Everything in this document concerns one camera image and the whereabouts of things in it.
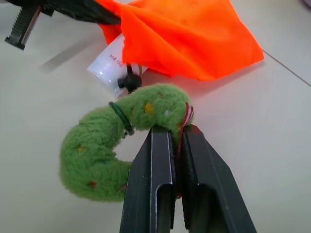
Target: white tube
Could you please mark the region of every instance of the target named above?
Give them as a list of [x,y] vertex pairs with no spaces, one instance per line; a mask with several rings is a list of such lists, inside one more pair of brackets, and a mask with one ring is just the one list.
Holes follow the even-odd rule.
[[[127,74],[125,64],[122,64],[122,50],[124,47],[124,36],[120,34],[113,42],[111,42],[94,62],[87,68],[95,74],[109,91],[116,97],[123,93],[125,88],[120,89],[118,79],[123,78]],[[133,73],[141,75],[146,71],[147,67],[137,64],[131,64]]]

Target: yellow spot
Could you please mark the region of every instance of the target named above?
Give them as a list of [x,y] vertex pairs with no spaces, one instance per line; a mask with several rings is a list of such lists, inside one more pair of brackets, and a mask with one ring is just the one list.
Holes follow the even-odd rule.
[[147,102],[144,106],[144,110],[145,110],[145,113],[147,113],[147,114],[153,114],[154,113],[154,106],[151,103]]
[[83,147],[78,147],[78,148],[77,148],[77,152],[78,152],[78,153],[81,153],[81,151],[83,151],[83,150],[84,150]]

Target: green plush toy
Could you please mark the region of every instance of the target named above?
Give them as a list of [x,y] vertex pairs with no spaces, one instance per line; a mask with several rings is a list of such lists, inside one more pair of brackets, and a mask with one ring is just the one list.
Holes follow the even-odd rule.
[[126,119],[118,111],[137,130],[148,130],[154,125],[171,130],[177,145],[185,103],[189,101],[182,90],[157,84],[86,114],[70,130],[61,147],[60,176],[64,186],[90,200],[122,201],[131,163],[118,160],[113,151],[124,138]]

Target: white table surface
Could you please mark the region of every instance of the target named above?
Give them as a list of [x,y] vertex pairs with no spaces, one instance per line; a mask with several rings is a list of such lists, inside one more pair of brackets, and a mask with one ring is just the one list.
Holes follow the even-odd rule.
[[[305,30],[284,25],[281,31],[267,19],[255,24],[256,12],[264,12],[268,1],[243,2],[233,1],[263,49],[297,74],[310,73],[310,63],[297,66],[297,60],[310,59],[310,45],[299,44],[308,39],[308,24],[301,24]],[[285,17],[277,12],[284,9],[290,11],[271,7],[263,18]],[[40,15],[21,51],[4,42],[17,12],[14,6],[0,8],[0,232],[117,233],[122,203],[78,199],[58,177],[58,152],[67,131],[85,113],[112,100],[86,71],[105,48],[102,32],[58,13]],[[301,9],[296,16],[305,20],[311,13]],[[290,36],[293,30],[296,37]],[[279,38],[279,43],[267,38]],[[301,50],[296,58],[283,51],[294,51],[288,46],[292,41]],[[73,45],[87,47],[46,69],[47,61]],[[230,166],[259,233],[311,232],[310,86],[269,56],[212,83],[148,71],[143,81],[174,83],[191,95],[194,123]],[[116,149],[118,156],[132,160],[146,134],[127,138]],[[186,232],[180,203],[176,215],[172,232]]]

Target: plush fur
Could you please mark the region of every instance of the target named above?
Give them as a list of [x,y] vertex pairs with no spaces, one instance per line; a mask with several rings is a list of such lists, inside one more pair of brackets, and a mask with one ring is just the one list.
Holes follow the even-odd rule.
[[[116,102],[137,130],[159,125],[172,131],[177,144],[188,96],[180,89],[157,84],[138,89]],[[109,106],[86,114],[65,137],[60,152],[63,185],[79,197],[95,201],[124,199],[130,162],[115,157],[124,136],[119,116]]]

